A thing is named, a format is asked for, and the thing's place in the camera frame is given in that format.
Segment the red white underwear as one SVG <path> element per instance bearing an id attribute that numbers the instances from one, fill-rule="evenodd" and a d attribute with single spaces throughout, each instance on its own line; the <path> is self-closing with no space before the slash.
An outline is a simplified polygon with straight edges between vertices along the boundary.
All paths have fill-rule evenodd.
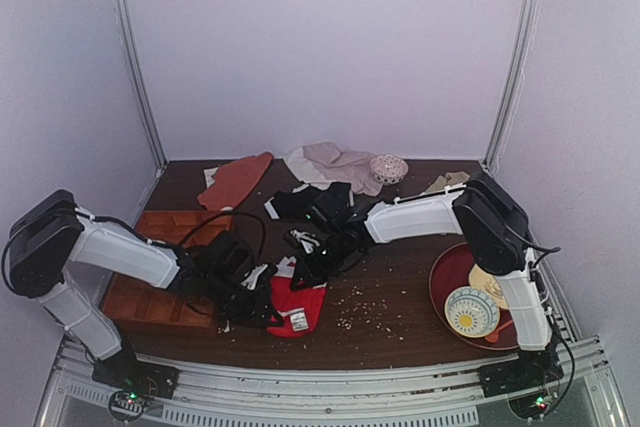
<path id="1" fill-rule="evenodd" d="M 272 303 L 283 319 L 282 326 L 268 327 L 267 332 L 280 338 L 300 338 L 313 332 L 319 322 L 327 293 L 327 284 L 293 291 L 290 283 L 296 267 L 295 257 L 283 257 L 271 278 Z"/>

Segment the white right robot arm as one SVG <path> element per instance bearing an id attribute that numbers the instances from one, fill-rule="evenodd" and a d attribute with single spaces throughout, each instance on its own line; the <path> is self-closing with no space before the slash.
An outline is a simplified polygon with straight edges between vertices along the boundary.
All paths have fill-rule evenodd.
<path id="1" fill-rule="evenodd" d="M 344 269 L 347 260 L 373 246 L 434 235 L 462 236 L 475 263 L 506 296 L 517 346 L 526 353 L 551 349 L 551 310 L 537 278 L 554 247 L 534 243 L 522 207 L 484 172 L 440 191 L 356 207 L 348 187 L 306 187 L 276 194 L 265 205 L 272 219 L 308 221 L 325 237 L 290 233 L 302 259 L 294 274 L 300 288 L 315 286 Z"/>

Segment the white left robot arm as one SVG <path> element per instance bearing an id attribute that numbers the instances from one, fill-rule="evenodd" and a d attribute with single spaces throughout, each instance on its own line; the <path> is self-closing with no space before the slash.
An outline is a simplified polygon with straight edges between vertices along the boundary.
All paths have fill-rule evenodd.
<path id="1" fill-rule="evenodd" d="M 260 264 L 228 230 L 205 245 L 171 243 L 137 233 L 124 221 L 96 216 L 60 189 L 11 227 L 1 275 L 13 294 L 36 300 L 94 362 L 133 360 L 127 343 L 67 271 L 69 263 L 106 269 L 182 297 L 204 297 L 231 323 L 268 328 L 283 322 L 272 301 L 277 269 Z"/>

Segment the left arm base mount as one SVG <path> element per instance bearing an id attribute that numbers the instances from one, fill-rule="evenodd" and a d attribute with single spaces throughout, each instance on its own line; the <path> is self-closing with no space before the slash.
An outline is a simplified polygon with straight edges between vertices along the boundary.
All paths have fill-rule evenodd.
<path id="1" fill-rule="evenodd" d="M 172 399 L 178 383 L 175 367 L 138 359 L 125 341 L 114 355 L 92 360 L 92 380 L 138 396 Z"/>

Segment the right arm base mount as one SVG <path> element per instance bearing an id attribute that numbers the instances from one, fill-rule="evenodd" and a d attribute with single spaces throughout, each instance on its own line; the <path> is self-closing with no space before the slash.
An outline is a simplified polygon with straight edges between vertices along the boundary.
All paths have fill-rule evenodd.
<path id="1" fill-rule="evenodd" d="M 541 388 L 549 377 L 562 379 L 564 371 L 555 352 L 521 351 L 515 360 L 482 366 L 478 369 L 485 398 Z"/>

